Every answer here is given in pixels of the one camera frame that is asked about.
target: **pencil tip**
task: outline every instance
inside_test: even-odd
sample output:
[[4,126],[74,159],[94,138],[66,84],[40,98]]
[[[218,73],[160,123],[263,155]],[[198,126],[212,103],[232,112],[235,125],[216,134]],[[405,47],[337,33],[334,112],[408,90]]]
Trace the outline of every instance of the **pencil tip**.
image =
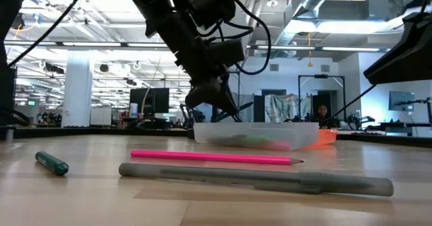
[[298,163],[303,163],[303,162],[304,161],[301,159],[291,159],[291,164],[293,164],[293,165],[298,164]]

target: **pen cap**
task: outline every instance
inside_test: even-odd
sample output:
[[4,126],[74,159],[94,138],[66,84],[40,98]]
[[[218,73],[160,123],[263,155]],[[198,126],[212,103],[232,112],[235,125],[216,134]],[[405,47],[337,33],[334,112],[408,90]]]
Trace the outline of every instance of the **pen cap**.
[[388,178],[339,175],[333,173],[300,173],[300,184],[323,193],[393,196],[393,183]]

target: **person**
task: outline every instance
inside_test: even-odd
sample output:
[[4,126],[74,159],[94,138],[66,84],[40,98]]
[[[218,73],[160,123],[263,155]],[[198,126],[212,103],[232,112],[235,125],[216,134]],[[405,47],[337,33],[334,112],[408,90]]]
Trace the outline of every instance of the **person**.
[[334,119],[330,119],[329,121],[324,122],[329,117],[330,115],[327,114],[327,106],[320,105],[318,107],[317,116],[315,117],[315,120],[319,123],[319,126],[324,129],[337,128],[338,125]]

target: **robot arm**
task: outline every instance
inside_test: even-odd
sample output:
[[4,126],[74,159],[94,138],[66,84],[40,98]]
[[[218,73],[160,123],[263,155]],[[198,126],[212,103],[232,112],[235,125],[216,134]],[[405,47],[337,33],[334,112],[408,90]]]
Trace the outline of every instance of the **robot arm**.
[[204,29],[230,21],[236,12],[234,0],[133,0],[146,18],[146,36],[156,32],[174,53],[177,66],[191,77],[192,90],[186,105],[194,108],[206,102],[228,112],[237,108],[227,85],[227,69],[242,61],[240,39],[216,44],[202,39]]

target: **clear plastic container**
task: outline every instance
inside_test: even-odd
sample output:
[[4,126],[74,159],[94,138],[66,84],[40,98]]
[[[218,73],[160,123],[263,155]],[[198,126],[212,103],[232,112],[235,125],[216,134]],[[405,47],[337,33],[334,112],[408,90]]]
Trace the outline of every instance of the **clear plastic container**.
[[312,122],[195,123],[194,133],[201,144],[294,150],[316,143],[319,126]]

